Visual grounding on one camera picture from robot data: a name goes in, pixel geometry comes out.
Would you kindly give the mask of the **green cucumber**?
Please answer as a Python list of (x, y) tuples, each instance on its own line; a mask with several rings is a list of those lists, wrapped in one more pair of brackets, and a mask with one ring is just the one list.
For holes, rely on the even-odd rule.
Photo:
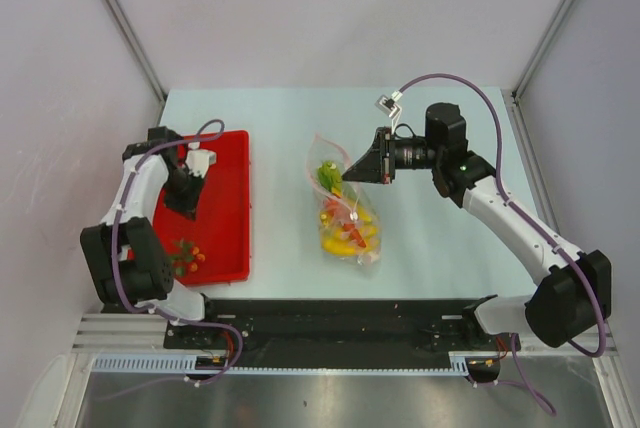
[(342, 175), (335, 162), (331, 160), (323, 161), (316, 169), (316, 176), (318, 182), (326, 191), (341, 190)]

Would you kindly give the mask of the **orange carrot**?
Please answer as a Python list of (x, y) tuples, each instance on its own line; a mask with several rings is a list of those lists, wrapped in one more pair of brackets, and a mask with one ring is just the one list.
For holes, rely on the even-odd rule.
[(365, 239), (356, 226), (357, 212), (349, 203), (326, 198), (323, 207), (323, 224), (326, 227), (336, 228), (344, 240), (353, 242), (357, 247), (362, 249), (366, 247)]

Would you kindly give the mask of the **clear zip top bag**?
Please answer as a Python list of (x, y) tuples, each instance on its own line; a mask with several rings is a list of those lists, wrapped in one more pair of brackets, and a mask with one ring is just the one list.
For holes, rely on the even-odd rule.
[(351, 159), (339, 144), (315, 135), (305, 161), (315, 202), (323, 256), (332, 262), (367, 269), (382, 258), (380, 217), (362, 184), (344, 179)]

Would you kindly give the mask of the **red strawberries with leaves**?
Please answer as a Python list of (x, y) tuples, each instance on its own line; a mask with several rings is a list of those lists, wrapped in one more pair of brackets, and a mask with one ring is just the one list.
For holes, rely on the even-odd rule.
[(206, 255), (193, 241), (180, 239), (174, 247), (176, 251), (169, 254), (169, 259), (176, 278), (196, 273), (206, 261)]

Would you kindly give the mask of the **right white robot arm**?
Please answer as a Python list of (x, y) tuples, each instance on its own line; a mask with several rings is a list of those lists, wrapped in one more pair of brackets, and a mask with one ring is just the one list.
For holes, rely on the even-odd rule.
[(531, 296), (491, 295), (468, 305), (461, 324), (463, 341), (484, 349), (499, 334), (529, 334), (558, 348), (596, 328), (598, 346), (591, 354), (600, 355), (611, 314), (609, 259), (599, 250), (587, 253), (568, 242), (507, 192), (498, 169), (469, 149), (458, 106), (429, 106), (424, 135), (411, 137), (396, 133), (401, 115), (396, 101), (381, 97), (378, 106), (391, 124), (377, 128), (371, 147), (345, 171), (343, 180), (390, 184), (400, 170), (430, 171), (440, 196), (488, 227), (536, 286)]

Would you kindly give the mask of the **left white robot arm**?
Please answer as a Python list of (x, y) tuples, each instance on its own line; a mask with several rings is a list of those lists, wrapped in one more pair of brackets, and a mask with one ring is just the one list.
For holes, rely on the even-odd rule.
[(217, 154), (167, 127), (148, 130), (122, 153), (123, 178), (101, 221), (81, 231), (81, 248), (99, 300), (132, 313), (160, 313), (186, 325), (197, 346), (214, 345), (220, 322), (204, 297), (174, 279), (170, 257), (153, 228), (162, 205), (193, 221)]

